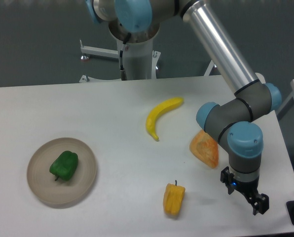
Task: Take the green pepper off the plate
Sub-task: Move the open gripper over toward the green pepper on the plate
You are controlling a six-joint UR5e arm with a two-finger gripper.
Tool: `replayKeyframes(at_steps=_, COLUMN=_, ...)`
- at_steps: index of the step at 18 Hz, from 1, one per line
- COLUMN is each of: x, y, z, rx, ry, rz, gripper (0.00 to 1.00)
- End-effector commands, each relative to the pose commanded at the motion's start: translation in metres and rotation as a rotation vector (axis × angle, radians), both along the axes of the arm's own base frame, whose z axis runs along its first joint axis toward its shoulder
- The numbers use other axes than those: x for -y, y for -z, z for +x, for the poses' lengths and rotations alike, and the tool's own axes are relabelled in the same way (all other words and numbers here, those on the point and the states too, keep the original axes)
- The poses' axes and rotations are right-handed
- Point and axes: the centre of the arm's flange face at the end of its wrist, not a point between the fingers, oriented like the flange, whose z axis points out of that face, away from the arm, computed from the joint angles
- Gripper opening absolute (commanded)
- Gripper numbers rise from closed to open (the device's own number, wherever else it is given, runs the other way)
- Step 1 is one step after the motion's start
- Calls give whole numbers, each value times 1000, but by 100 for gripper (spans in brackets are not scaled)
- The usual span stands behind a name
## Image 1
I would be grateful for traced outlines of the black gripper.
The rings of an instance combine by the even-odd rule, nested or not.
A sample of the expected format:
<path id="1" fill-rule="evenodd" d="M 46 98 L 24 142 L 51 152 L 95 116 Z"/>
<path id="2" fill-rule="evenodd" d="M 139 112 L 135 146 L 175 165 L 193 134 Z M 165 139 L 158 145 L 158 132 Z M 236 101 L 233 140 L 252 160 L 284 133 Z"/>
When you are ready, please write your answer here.
<path id="1" fill-rule="evenodd" d="M 259 194 L 257 191 L 259 178 L 249 182 L 242 182 L 234 179 L 234 174 L 229 167 L 225 167 L 220 173 L 220 181 L 227 187 L 228 194 L 235 190 L 240 192 L 253 208 L 253 215 L 264 214 L 269 209 L 269 197 L 266 194 Z"/>

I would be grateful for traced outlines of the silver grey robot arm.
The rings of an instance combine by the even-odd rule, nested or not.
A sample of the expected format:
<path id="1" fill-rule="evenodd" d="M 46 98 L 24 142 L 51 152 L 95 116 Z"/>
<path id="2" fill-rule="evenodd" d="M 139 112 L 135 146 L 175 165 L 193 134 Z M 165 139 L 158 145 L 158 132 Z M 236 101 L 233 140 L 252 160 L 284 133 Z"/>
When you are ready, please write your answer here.
<path id="1" fill-rule="evenodd" d="M 107 22 L 116 39 L 122 80 L 155 77 L 153 39 L 161 22 L 179 16 L 188 23 L 234 93 L 224 105 L 208 102 L 196 115 L 199 126 L 227 153 L 229 166 L 220 180 L 229 193 L 238 191 L 254 214 L 269 209 L 269 198 L 257 190 L 263 134 L 254 121 L 277 109 L 282 97 L 262 83 L 245 61 L 205 0 L 88 0 L 94 23 Z"/>

